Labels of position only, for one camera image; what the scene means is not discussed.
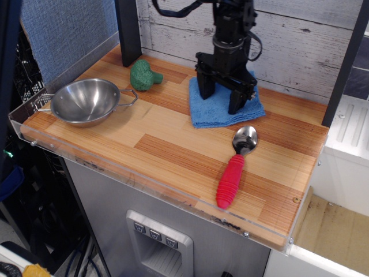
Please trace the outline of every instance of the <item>blue fabric wall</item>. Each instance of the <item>blue fabric wall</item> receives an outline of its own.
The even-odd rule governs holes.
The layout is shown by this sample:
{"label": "blue fabric wall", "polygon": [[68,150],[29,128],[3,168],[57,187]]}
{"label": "blue fabric wall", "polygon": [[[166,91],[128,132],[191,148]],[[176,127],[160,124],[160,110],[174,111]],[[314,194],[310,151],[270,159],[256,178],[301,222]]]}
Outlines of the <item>blue fabric wall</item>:
{"label": "blue fabric wall", "polygon": [[118,31],[114,0],[23,0],[21,20],[45,84]]}

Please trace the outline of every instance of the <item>button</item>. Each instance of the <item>button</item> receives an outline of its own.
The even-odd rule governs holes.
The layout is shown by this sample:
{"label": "button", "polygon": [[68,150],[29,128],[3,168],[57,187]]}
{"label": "button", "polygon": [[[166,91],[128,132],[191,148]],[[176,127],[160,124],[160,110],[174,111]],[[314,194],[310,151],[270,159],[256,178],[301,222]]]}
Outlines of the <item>button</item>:
{"label": "button", "polygon": [[158,233],[157,231],[153,231],[153,230],[150,229],[150,236],[153,239],[156,239],[157,241],[161,241],[161,234]]}
{"label": "button", "polygon": [[139,231],[140,233],[143,233],[143,234],[146,233],[144,225],[138,224],[137,222],[133,222],[133,225],[134,225],[135,230],[137,230],[137,231]]}
{"label": "button", "polygon": [[178,248],[178,242],[176,242],[174,239],[166,237],[165,241],[167,245],[170,246],[171,248],[175,248],[175,249]]}

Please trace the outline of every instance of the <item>control panel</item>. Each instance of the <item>control panel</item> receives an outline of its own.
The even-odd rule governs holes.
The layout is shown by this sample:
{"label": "control panel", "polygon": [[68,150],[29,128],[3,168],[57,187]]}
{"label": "control panel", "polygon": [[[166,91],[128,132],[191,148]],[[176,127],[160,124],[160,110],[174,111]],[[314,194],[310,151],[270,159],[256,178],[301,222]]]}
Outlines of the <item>control panel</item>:
{"label": "control panel", "polygon": [[172,227],[128,210],[129,234],[138,265],[153,276],[194,276],[193,240]]}

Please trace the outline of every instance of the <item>bowl handle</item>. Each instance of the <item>bowl handle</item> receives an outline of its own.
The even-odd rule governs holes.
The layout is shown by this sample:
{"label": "bowl handle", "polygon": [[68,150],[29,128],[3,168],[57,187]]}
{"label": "bowl handle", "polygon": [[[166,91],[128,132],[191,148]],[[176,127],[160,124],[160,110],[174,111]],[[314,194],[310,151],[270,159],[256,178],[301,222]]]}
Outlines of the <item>bowl handle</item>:
{"label": "bowl handle", "polygon": [[36,110],[37,111],[51,111],[50,108],[38,108],[37,104],[40,103],[40,98],[43,97],[43,96],[54,96],[54,94],[47,94],[47,93],[45,93],[45,94],[42,94],[39,97],[37,97],[36,100],[33,101]]}
{"label": "bowl handle", "polygon": [[137,95],[137,93],[133,89],[120,89],[119,91],[120,92],[122,92],[122,91],[130,91],[130,92],[132,92],[134,94],[135,99],[131,103],[129,103],[129,104],[118,104],[118,105],[116,105],[117,107],[118,106],[132,106],[134,104],[134,102],[136,102],[137,99],[138,99],[138,95]]}

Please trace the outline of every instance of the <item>blue towel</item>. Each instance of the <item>blue towel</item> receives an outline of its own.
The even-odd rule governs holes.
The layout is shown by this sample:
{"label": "blue towel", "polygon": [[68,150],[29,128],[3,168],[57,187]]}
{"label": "blue towel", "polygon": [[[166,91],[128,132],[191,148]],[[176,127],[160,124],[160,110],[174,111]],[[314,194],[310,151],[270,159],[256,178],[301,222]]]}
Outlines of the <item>blue towel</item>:
{"label": "blue towel", "polygon": [[259,100],[259,91],[255,87],[256,96],[246,101],[236,114],[228,113],[231,90],[216,83],[212,96],[203,100],[200,95],[197,78],[190,80],[190,111],[192,124],[196,128],[225,127],[242,121],[248,121],[265,115],[264,107]]}

